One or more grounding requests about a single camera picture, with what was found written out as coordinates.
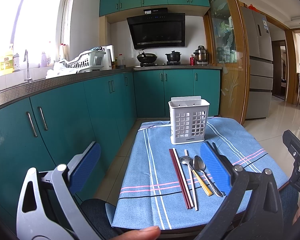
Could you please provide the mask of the person's left hand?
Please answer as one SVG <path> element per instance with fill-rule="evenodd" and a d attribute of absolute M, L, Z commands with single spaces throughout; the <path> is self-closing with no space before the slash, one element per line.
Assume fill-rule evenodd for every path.
<path fill-rule="evenodd" d="M 151 226 L 141 230 L 125 232 L 111 240 L 156 240 L 160 236 L 161 230 L 158 226 Z"/>

